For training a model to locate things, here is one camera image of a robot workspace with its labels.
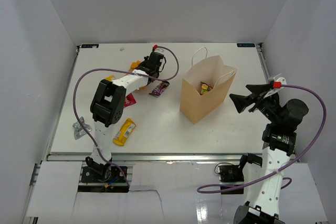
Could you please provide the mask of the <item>large orange gummy bag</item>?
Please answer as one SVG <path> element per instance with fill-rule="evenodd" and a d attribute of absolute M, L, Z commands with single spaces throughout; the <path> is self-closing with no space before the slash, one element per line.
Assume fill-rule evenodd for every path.
<path fill-rule="evenodd" d="M 140 65 L 140 63 L 141 63 L 141 61 L 139 61 L 139 60 L 131 63 L 129 71 L 133 72 Z"/>

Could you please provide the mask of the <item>purple chocolate bar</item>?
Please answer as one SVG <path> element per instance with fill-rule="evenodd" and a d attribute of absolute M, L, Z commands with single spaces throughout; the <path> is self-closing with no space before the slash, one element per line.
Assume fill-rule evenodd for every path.
<path fill-rule="evenodd" d="M 169 85 L 170 83 L 168 81 L 162 81 L 149 93 L 149 95 L 159 97 Z"/>

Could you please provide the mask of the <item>colourful fruit gummy bag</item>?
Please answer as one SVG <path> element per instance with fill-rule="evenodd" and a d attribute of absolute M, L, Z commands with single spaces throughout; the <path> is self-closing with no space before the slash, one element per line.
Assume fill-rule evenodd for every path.
<path fill-rule="evenodd" d="M 211 85 L 205 82 L 200 82 L 200 85 L 201 85 L 200 95 L 204 95 L 213 89 Z"/>

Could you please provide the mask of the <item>yellow snack bar wrapper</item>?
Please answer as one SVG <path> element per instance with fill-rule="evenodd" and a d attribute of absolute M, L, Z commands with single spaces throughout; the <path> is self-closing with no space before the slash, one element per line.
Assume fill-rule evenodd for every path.
<path fill-rule="evenodd" d="M 131 118 L 127 118 L 124 124 L 121 126 L 120 130 L 117 132 L 113 138 L 113 143 L 119 146 L 124 146 L 129 136 L 132 134 L 136 128 L 136 124 Z"/>

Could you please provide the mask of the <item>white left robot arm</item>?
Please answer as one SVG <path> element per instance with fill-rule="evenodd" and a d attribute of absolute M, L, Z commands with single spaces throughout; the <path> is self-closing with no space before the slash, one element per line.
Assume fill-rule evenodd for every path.
<path fill-rule="evenodd" d="M 161 65 L 166 63 L 165 56 L 152 50 L 132 71 L 124 71 L 124 76 L 115 79 L 103 79 L 99 82 L 93 96 L 90 112 L 94 122 L 94 133 L 89 134 L 93 141 L 93 151 L 85 162 L 93 176 L 101 182 L 110 178 L 110 144 L 113 126 L 121 119 L 126 96 L 159 79 Z"/>

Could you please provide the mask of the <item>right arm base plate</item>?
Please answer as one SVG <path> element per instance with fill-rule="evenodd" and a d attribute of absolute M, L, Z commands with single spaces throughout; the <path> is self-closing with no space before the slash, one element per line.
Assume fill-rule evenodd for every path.
<path fill-rule="evenodd" d="M 243 171 L 239 165 L 234 165 L 227 162 L 216 164 L 214 172 L 219 176 L 219 181 L 222 185 L 240 186 L 244 183 Z"/>

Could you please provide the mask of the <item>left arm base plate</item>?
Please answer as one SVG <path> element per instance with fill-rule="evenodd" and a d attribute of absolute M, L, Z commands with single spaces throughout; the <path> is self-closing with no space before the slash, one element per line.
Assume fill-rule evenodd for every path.
<path fill-rule="evenodd" d="M 82 169 L 81 179 L 82 183 L 125 183 L 125 178 L 122 172 L 115 166 L 110 166 L 104 172 L 103 175 L 93 171 L 88 166 L 84 166 Z"/>

